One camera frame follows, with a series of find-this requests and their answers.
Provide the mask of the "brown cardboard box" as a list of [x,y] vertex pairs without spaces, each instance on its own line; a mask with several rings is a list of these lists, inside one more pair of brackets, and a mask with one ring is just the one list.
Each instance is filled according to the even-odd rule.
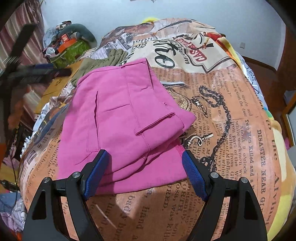
[[78,71],[81,63],[82,60],[67,66],[67,68],[71,69],[72,71],[72,74],[70,76],[57,77],[52,80],[51,84],[46,89],[37,107],[35,108],[34,114],[40,114],[42,108],[46,103],[49,102],[51,97],[58,97],[61,94],[62,89],[67,85],[67,83],[71,80],[74,74]]

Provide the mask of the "yellow pillow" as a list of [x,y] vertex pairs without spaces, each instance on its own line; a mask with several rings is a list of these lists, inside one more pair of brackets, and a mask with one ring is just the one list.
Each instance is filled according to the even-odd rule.
[[159,19],[158,18],[155,18],[155,17],[148,17],[148,18],[145,18],[143,21],[142,21],[142,24],[143,23],[151,23],[151,22],[155,22],[155,21],[158,21]]

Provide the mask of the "olive green folded garment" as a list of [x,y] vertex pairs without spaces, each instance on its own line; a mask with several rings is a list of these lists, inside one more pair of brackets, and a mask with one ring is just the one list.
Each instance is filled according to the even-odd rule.
[[92,59],[92,58],[85,58],[83,59],[80,67],[78,68],[77,72],[71,79],[71,84],[76,87],[78,80],[86,75],[88,72],[102,68],[106,66],[116,66],[128,55],[128,52],[123,51],[123,49],[111,49],[107,58],[104,59]]

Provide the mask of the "grey plush toy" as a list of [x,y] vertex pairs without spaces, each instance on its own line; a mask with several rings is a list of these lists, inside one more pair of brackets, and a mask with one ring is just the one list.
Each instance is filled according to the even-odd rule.
[[70,24],[64,27],[57,35],[58,39],[61,39],[64,34],[78,33],[78,39],[85,40],[91,48],[97,47],[97,40],[93,33],[82,24]]

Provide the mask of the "green patterned bag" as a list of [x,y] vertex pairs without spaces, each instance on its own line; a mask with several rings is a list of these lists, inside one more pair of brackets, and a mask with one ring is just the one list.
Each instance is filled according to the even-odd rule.
[[89,49],[90,45],[85,40],[69,40],[58,48],[59,54],[49,60],[56,68],[65,68],[75,63]]

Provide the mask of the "orange box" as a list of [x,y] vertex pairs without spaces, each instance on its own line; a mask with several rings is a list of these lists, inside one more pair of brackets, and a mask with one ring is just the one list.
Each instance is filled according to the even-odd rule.
[[75,38],[70,39],[67,34],[63,34],[61,36],[61,40],[62,40],[62,44],[57,49],[59,53],[62,53],[64,50],[71,47],[73,44],[75,44],[77,42],[77,40]]

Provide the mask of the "pink pants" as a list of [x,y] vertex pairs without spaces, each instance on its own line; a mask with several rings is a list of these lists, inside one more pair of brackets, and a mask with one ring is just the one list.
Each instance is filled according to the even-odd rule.
[[179,138],[195,119],[178,106],[145,58],[97,68],[79,79],[67,109],[57,177],[81,171],[106,150],[110,161],[97,194],[180,181],[186,173]]

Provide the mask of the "striped pink curtain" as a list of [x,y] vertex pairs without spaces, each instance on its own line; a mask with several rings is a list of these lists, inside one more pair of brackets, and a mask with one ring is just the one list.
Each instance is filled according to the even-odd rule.
[[25,24],[22,27],[1,73],[1,143],[11,138],[11,132],[21,121],[23,96],[29,91],[29,85],[49,83],[48,67],[20,66],[20,58],[36,26]]

